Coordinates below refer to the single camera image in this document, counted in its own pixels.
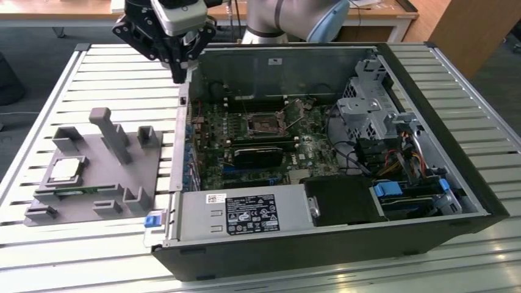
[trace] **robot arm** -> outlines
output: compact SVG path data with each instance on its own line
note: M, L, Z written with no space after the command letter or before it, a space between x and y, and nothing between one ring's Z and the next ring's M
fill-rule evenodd
M126 0L124 16L112 32L150 59L172 71L174 82L187 80L216 28L208 8L231 0ZM348 14L348 0L250 0L243 43L282 43L286 32L308 42L330 42Z
M172 71L176 84L187 80L188 61L196 60L216 28L208 7L223 0L126 0L124 16L112 32L150 60L159 59Z

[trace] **gray 3d printed holder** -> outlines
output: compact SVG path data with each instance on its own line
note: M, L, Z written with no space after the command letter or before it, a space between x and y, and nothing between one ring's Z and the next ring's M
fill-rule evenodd
M108 108L91 111L102 135L58 128L27 226L144 217L154 208L163 133L151 126L126 133L110 116Z

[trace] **floor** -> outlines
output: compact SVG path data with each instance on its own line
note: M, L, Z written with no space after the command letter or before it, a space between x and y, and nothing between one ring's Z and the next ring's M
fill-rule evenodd
M78 43L122 43L103 27L67 28L66 38L57 38L50 28L0 28L3 52L27 88L26 97L0 106L0 114L39 112L61 77ZM230 32L219 32L216 42L230 41ZM521 53L515 54L515 40L502 44L472 80L507 122L521 133ZM35 114L0 115L0 179L35 122Z

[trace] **slotted table surface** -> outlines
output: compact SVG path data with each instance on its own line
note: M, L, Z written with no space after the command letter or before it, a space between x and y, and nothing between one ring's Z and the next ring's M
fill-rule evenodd
M438 49L402 43L391 47L512 214L510 219L424 255L194 283L178 281L150 255L143 218L26 227L25 211L55 150L50 137L66 125L83 134L96 133L88 123L92 107L110 107L124 129L146 122L164 131L155 207L168 205L178 86L168 70L127 45L94 45L75 52L0 185L0 291L498 292L519 288L520 139Z

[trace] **blue tab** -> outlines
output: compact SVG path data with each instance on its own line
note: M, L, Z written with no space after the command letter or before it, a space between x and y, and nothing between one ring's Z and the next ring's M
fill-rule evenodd
M146 218L146 228L154 228L162 226L162 216L148 215Z
M383 197L386 195L384 194L384 190L383 190L383 188L379 185L375 186L374 189L375 189L375 193L376 193L378 197Z
M375 186L375 191L379 197L404 194L396 181L380 182Z
M447 179L440 179L440 185L442 185L442 188L443 188L443 191L450 191L451 189L451 185L450 185L450 182L447 182Z

